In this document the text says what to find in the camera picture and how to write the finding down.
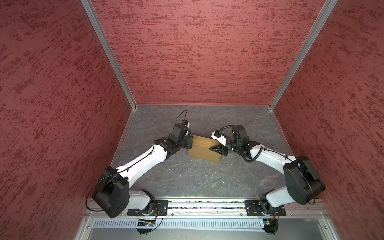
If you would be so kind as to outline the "brown cardboard box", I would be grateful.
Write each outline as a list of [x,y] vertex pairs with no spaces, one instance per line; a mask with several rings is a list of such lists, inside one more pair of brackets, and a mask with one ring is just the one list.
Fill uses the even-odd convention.
[[221,155],[210,150],[220,143],[213,139],[208,139],[200,136],[193,136],[192,148],[188,150],[188,155],[193,158],[219,163]]

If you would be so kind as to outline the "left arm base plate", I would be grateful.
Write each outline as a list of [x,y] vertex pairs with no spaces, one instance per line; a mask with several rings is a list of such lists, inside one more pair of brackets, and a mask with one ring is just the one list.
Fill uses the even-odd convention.
[[166,216],[168,212],[168,200],[153,200],[144,210],[131,209],[127,210],[128,216]]

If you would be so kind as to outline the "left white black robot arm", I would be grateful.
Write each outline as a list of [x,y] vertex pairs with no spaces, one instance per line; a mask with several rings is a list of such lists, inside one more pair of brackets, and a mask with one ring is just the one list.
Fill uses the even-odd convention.
[[148,191],[131,191],[130,188],[141,176],[180,149],[191,149],[192,143],[193,136],[161,138],[133,161],[116,169],[105,168],[95,184],[92,199],[110,218],[117,217],[124,210],[141,210],[150,214],[154,210],[155,197]]

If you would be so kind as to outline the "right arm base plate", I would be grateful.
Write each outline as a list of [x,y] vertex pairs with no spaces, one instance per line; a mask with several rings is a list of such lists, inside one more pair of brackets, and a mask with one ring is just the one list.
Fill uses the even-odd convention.
[[287,215],[285,207],[272,207],[265,200],[246,200],[244,201],[245,210],[247,212],[247,216],[251,217],[278,217]]

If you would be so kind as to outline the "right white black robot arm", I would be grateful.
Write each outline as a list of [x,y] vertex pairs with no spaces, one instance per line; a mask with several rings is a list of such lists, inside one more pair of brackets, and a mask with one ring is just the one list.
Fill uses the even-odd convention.
[[326,189],[320,174],[306,156],[284,155],[255,141],[242,146],[235,145],[234,141],[220,141],[219,145],[210,148],[210,151],[224,156],[228,155],[229,150],[240,155],[248,163],[261,162],[284,175],[284,187],[271,190],[260,198],[257,209],[265,216],[274,214],[286,204],[306,205]]

